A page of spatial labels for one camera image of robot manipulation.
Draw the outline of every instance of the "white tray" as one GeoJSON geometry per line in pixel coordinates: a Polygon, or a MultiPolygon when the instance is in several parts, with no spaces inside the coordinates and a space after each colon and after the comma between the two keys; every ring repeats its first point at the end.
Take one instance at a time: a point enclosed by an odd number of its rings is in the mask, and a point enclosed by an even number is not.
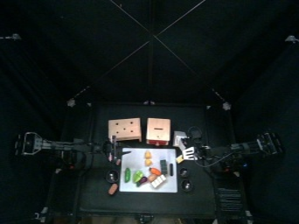
{"type": "Polygon", "coordinates": [[[126,154],[122,159],[122,170],[120,170],[120,180],[119,180],[119,191],[120,192],[134,192],[134,193],[176,193],[178,192],[178,181],[176,181],[176,162],[175,162],[175,149],[138,149],[138,148],[124,148],[123,151],[131,151],[126,154]],[[151,166],[146,166],[146,152],[150,151],[152,154],[151,166]],[[134,175],[136,171],[142,171],[144,176],[151,175],[150,167],[160,168],[160,160],[166,159],[167,171],[166,181],[154,188],[150,182],[146,182],[139,187],[134,183],[134,175]],[[172,164],[172,176],[170,171],[170,164],[172,164]],[[131,170],[131,180],[126,183],[126,169],[131,170]]]}

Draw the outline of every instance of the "black platform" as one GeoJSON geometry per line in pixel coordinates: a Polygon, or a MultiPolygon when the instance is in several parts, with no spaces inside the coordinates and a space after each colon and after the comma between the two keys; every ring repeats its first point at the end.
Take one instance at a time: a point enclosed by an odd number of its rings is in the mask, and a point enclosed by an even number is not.
{"type": "MultiPolygon", "coordinates": [[[[72,138],[80,138],[87,141],[102,142],[108,137],[108,120],[135,117],[142,119],[143,142],[139,143],[136,140],[124,141],[123,143],[131,147],[159,148],[146,144],[146,122],[148,117],[171,119],[172,139],[170,145],[164,146],[164,148],[174,148],[174,131],[187,132],[192,126],[202,129],[202,140],[211,147],[234,143],[230,112],[220,107],[207,108],[194,105],[190,107],[135,104],[78,106],[70,110],[62,140],[71,141],[72,138]]],[[[176,148],[176,155],[180,154],[180,150],[176,148]]],[[[106,181],[106,175],[108,170],[112,168],[119,169],[119,167],[107,161],[104,154],[96,154],[94,155],[90,170],[80,174],[78,184],[74,184],[74,189],[78,189],[78,193],[75,193],[78,198],[72,201],[75,206],[64,209],[64,211],[75,212],[80,216],[151,214],[154,216],[182,218],[212,218],[216,215],[216,202],[211,176],[194,161],[183,161],[182,164],[178,164],[178,170],[182,167],[191,170],[190,180],[194,183],[191,192],[182,190],[180,183],[183,179],[178,177],[178,193],[118,192],[116,195],[110,196],[108,188],[111,184],[106,181]]],[[[52,214],[62,214],[62,211],[59,211],[62,202],[50,199],[50,207],[52,214]]]]}

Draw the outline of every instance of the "yellow object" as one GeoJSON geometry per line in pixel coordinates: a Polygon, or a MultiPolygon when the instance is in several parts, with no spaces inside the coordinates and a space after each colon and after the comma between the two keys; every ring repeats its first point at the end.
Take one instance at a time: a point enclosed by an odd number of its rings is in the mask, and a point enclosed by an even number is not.
{"type": "Polygon", "coordinates": [[[151,159],[147,159],[146,161],[144,161],[144,165],[146,166],[150,166],[152,164],[152,160],[151,159]]]}
{"type": "Polygon", "coordinates": [[[179,164],[183,161],[183,155],[176,158],[176,163],[179,164]]]}
{"type": "Polygon", "coordinates": [[[151,158],[151,157],[152,157],[151,151],[147,151],[147,152],[144,153],[144,158],[151,158]]]}

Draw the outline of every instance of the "orange carrot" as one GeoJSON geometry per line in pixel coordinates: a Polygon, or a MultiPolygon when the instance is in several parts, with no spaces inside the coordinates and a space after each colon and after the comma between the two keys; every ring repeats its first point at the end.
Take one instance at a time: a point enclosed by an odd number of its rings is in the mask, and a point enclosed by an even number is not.
{"type": "Polygon", "coordinates": [[[150,168],[150,172],[152,174],[155,174],[156,176],[160,176],[162,175],[162,172],[156,168],[150,168]]]}

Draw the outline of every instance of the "brown box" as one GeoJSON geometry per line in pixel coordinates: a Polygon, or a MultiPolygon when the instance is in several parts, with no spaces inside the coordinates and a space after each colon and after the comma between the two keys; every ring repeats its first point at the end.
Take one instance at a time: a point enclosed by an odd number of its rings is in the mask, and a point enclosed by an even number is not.
{"type": "Polygon", "coordinates": [[[147,119],[146,142],[155,145],[168,145],[171,140],[171,120],[147,119]]]}
{"type": "Polygon", "coordinates": [[[108,120],[108,137],[112,136],[118,141],[138,139],[142,142],[140,118],[108,120]]]}

